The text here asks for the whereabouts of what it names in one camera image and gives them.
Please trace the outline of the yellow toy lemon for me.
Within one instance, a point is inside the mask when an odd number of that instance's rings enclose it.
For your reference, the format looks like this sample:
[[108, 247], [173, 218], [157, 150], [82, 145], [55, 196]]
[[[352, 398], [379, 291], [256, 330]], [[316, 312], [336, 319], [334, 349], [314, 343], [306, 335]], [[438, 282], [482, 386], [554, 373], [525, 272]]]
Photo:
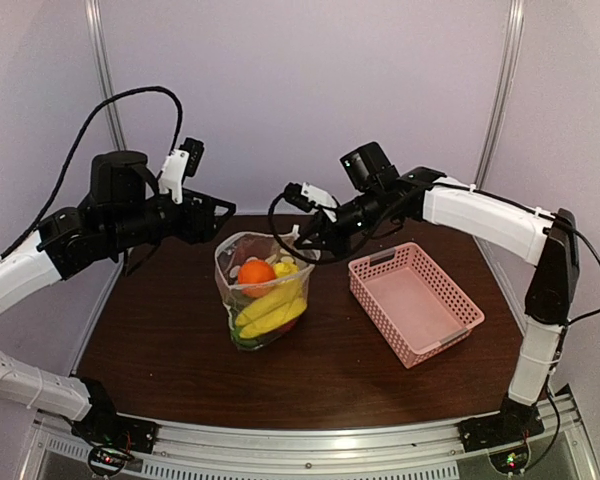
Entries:
[[299, 267], [295, 263], [278, 262], [273, 265], [273, 270], [278, 279], [295, 275]]

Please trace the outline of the clear polka dot zip bag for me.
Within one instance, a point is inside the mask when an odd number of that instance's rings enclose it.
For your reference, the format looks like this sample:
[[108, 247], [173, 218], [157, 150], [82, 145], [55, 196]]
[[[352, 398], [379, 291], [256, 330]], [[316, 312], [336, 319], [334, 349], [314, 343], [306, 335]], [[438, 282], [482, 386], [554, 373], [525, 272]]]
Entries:
[[298, 225], [281, 236], [282, 243], [269, 234], [243, 231], [216, 248], [216, 286], [238, 349], [256, 351], [271, 344], [306, 311], [314, 266], [286, 250], [298, 237]]

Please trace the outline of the orange toy fruit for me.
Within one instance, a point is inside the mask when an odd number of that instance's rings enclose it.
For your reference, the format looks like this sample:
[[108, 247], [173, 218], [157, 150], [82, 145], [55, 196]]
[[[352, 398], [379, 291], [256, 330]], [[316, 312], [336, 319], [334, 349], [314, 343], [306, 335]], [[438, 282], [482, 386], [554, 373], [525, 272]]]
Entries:
[[244, 263], [238, 271], [238, 284], [243, 286], [242, 293], [250, 298], [260, 298], [268, 294], [276, 280], [273, 267], [260, 259]]

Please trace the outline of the yellow toy banana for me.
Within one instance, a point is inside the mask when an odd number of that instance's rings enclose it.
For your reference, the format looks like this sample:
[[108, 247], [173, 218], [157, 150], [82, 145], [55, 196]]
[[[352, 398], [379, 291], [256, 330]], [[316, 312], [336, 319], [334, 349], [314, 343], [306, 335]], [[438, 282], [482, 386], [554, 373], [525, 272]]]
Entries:
[[268, 334], [299, 317], [307, 309], [301, 281], [288, 281], [276, 286], [262, 298], [253, 301], [236, 317], [240, 340], [253, 340]]

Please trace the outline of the green striped toy watermelon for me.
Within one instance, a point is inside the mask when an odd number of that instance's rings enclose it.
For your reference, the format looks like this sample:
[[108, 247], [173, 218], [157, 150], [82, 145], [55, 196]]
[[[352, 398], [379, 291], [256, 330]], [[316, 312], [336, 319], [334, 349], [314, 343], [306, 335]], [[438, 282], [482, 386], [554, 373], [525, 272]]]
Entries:
[[238, 330], [231, 332], [231, 340], [238, 349], [245, 351], [255, 351], [268, 344], [268, 338], [266, 335], [246, 339], [240, 336], [240, 332]]

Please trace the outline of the red toy apple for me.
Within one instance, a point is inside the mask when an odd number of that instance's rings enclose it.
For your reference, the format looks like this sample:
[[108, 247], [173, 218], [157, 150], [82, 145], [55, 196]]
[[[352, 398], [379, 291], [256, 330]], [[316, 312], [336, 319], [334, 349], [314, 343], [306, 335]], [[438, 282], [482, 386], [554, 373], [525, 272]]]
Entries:
[[293, 319], [293, 320], [287, 322], [286, 324], [280, 326], [275, 331], [275, 333], [278, 334], [278, 335], [284, 335], [287, 332], [289, 332], [290, 330], [292, 330], [296, 323], [297, 323], [297, 319]]

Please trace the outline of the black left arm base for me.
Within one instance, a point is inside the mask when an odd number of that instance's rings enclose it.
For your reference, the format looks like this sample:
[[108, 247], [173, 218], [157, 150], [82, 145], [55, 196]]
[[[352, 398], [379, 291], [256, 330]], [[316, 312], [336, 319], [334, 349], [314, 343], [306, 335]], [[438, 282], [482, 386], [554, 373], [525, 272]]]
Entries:
[[80, 381], [88, 392], [89, 410], [81, 420], [72, 422], [72, 432], [97, 444], [151, 454], [158, 425], [153, 421], [119, 414], [99, 381], [89, 378], [80, 378]]

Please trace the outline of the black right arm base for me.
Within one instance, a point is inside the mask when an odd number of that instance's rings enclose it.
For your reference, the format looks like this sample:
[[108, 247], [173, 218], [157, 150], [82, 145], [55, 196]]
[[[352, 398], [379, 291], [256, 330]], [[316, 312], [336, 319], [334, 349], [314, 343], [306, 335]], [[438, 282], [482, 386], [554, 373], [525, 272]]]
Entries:
[[497, 412], [470, 417], [459, 422], [457, 428], [465, 452], [520, 443], [545, 431], [536, 402], [524, 405], [508, 396]]

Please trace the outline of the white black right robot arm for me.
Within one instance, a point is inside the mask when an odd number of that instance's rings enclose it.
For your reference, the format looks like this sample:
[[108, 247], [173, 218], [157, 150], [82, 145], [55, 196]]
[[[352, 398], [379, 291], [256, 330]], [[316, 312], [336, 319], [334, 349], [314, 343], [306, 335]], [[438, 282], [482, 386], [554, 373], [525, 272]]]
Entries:
[[438, 170], [417, 167], [401, 174], [381, 146], [370, 142], [340, 160], [358, 196], [338, 203], [308, 183], [288, 184], [284, 200], [313, 215], [294, 246], [331, 254], [334, 261], [353, 255], [351, 238], [371, 237], [385, 221], [424, 221], [449, 227], [501, 247], [534, 266], [524, 314], [525, 336], [507, 397], [514, 402], [493, 419], [499, 440], [515, 440], [531, 424], [526, 406], [540, 397], [566, 332], [579, 277], [574, 217], [552, 214], [500, 199]]

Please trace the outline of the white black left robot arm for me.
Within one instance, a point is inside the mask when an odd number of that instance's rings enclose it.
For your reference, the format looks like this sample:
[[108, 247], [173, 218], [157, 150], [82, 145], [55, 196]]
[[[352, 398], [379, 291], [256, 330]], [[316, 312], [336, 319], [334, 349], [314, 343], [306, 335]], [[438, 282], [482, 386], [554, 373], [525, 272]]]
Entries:
[[[184, 188], [195, 174], [202, 147], [187, 140], [166, 158], [159, 175], [138, 151], [96, 156], [90, 190], [77, 207], [44, 218], [0, 260], [0, 315], [31, 294], [66, 281], [92, 264], [141, 245], [177, 238], [189, 245], [212, 240], [235, 214], [234, 203]], [[95, 381], [63, 377], [0, 351], [0, 398], [83, 420], [103, 444], [117, 442], [124, 424]]]

